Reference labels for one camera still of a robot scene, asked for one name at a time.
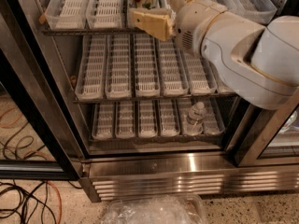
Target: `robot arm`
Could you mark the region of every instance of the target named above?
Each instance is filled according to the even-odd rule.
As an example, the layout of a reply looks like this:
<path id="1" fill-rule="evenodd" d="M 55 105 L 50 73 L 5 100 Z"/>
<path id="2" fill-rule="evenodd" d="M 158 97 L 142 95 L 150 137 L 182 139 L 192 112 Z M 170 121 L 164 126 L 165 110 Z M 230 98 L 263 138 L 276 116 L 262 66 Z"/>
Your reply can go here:
<path id="1" fill-rule="evenodd" d="M 179 49 L 209 60 L 223 83 L 253 105 L 277 109 L 297 91 L 299 18 L 281 17 L 265 27 L 211 1 L 168 3 L 177 16 L 174 23 L 169 16 L 159 18 L 165 35 L 155 32 L 154 15 L 149 15 L 148 31 L 140 27 L 149 21 L 147 15 L 135 25 L 162 40 L 174 36 Z"/>

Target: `refrigerator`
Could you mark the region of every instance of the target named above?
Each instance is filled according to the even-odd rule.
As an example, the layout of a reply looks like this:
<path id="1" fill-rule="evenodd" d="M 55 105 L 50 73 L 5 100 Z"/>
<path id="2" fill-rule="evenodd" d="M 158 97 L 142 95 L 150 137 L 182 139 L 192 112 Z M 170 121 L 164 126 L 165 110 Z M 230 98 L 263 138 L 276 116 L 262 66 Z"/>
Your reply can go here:
<path id="1" fill-rule="evenodd" d="M 129 0 L 82 1 L 0 0 L 1 86 L 54 158 L 2 159 L 1 178 L 78 180 L 91 202 L 298 189 L 299 92 L 261 109 L 208 61 L 132 27 Z M 264 25 L 299 11 L 299 0 L 214 1 Z M 83 15 L 57 19 L 67 6 Z M 189 134 L 197 102 L 203 131 Z"/>

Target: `clear plastic bottle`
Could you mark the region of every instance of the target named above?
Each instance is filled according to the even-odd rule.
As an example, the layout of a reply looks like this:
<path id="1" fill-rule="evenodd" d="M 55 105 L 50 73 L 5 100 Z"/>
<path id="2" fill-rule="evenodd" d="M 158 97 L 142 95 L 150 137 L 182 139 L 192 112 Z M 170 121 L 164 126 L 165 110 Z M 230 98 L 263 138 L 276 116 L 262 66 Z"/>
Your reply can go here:
<path id="1" fill-rule="evenodd" d="M 203 133 L 203 121 L 206 117 L 205 104 L 202 102 L 197 102 L 193 105 L 187 116 L 187 131 L 186 134 L 190 136 L 196 136 Z"/>

